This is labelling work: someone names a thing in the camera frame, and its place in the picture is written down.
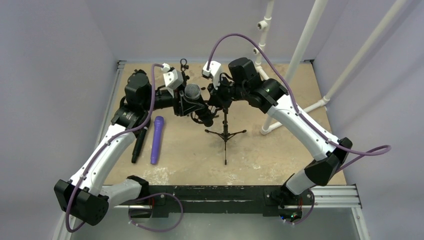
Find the black tripod stand shock mount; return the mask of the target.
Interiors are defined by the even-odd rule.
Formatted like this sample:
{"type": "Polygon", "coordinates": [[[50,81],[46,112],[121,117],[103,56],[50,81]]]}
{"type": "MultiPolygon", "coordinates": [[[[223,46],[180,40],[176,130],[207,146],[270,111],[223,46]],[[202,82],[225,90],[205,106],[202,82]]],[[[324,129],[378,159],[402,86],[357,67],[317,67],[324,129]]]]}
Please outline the black tripod stand shock mount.
{"type": "Polygon", "coordinates": [[[234,136],[239,134],[245,134],[247,132],[246,129],[230,132],[229,131],[229,122],[228,122],[228,113],[229,107],[232,104],[232,100],[208,100],[204,102],[204,107],[202,109],[198,109],[194,111],[194,114],[191,113],[191,119],[197,123],[204,125],[209,128],[214,124],[214,119],[216,119],[219,115],[218,112],[222,111],[223,113],[223,121],[222,121],[222,132],[211,131],[209,129],[205,129],[204,131],[207,134],[213,134],[221,138],[224,142],[224,165],[228,165],[228,157],[227,157],[227,142],[232,139],[234,136]]]}

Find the black microphone silver grille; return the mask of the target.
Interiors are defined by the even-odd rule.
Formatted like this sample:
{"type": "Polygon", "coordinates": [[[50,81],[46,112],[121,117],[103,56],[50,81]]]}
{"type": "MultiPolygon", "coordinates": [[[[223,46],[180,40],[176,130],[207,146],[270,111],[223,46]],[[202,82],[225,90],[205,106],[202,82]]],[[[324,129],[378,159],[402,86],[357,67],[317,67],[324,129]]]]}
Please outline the black microphone silver grille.
{"type": "Polygon", "coordinates": [[[195,123],[205,127],[211,127],[214,124],[214,115],[204,101],[198,84],[187,84],[184,88],[183,99],[191,104],[190,117],[195,123]]]}

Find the purple microphone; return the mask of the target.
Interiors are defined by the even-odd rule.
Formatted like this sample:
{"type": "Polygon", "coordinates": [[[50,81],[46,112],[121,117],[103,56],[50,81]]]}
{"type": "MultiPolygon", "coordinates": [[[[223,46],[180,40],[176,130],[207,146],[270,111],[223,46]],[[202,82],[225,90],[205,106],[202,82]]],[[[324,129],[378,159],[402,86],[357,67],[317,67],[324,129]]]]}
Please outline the purple microphone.
{"type": "Polygon", "coordinates": [[[159,161],[164,125],[165,125],[164,117],[158,115],[154,119],[154,132],[153,132],[152,148],[151,148],[151,155],[150,155],[151,165],[156,165],[159,161]]]}

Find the black tripod stand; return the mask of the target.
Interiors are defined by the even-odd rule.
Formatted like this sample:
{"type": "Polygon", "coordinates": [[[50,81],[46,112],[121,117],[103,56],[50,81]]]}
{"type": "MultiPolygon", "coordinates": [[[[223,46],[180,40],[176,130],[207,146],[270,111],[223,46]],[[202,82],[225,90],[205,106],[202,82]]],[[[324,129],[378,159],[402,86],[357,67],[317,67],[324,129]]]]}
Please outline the black tripod stand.
{"type": "Polygon", "coordinates": [[[182,74],[183,83],[186,85],[187,81],[190,79],[190,76],[186,74],[186,70],[189,69],[188,60],[186,58],[181,58],[179,63],[180,63],[180,72],[182,74]]]}

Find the black wireless microphone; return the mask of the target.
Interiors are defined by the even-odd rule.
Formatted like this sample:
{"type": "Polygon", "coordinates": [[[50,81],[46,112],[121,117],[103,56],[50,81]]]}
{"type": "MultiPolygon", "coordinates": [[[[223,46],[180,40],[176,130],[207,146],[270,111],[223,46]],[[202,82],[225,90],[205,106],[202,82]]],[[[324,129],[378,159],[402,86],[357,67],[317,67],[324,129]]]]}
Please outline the black wireless microphone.
{"type": "Polygon", "coordinates": [[[144,127],[141,129],[141,131],[139,132],[139,134],[136,137],[136,141],[135,141],[135,145],[132,151],[132,158],[131,158],[131,163],[135,164],[137,163],[139,156],[142,152],[142,148],[143,148],[143,144],[144,144],[144,140],[147,134],[148,128],[144,127]]]}

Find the black round-base mic stand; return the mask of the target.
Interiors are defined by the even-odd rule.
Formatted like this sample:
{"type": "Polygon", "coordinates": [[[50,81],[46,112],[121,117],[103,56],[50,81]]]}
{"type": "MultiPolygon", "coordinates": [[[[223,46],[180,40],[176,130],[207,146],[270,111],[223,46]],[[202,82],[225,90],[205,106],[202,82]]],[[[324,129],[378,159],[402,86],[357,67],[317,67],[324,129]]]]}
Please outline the black round-base mic stand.
{"type": "Polygon", "coordinates": [[[132,76],[135,76],[137,74],[147,75],[147,73],[142,69],[135,69],[134,72],[132,73],[132,76]]]}

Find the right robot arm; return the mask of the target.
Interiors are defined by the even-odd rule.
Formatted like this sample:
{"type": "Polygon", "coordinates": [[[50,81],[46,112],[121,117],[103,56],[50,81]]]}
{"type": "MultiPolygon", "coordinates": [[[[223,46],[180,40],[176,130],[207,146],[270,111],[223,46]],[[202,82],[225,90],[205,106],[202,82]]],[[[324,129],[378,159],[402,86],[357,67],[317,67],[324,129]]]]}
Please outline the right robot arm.
{"type": "Polygon", "coordinates": [[[264,79],[254,63],[241,57],[228,64],[232,83],[227,98],[245,100],[254,108],[284,125],[309,151],[313,160],[292,175],[281,187],[280,196],[288,204],[313,186],[326,186],[344,164],[353,146],[347,137],[326,131],[292,102],[292,94],[279,81],[264,79]]]}

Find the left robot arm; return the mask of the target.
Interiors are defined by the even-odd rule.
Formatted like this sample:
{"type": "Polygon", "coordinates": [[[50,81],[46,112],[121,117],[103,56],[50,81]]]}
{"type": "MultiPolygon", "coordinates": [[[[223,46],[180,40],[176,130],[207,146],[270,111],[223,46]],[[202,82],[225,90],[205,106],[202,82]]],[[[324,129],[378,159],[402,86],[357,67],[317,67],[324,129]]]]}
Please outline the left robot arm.
{"type": "Polygon", "coordinates": [[[154,197],[149,183],[135,175],[115,185],[104,186],[104,182],[130,145],[140,151],[154,110],[173,108],[177,116],[186,116],[207,108],[201,87],[187,83],[184,74],[172,69],[163,77],[165,84],[155,86],[143,70],[136,70],[127,80],[124,97],[100,144],[70,179],[55,184],[54,193],[65,213],[68,232],[79,229],[72,219],[95,226],[111,207],[127,201],[142,205],[154,197]]]}

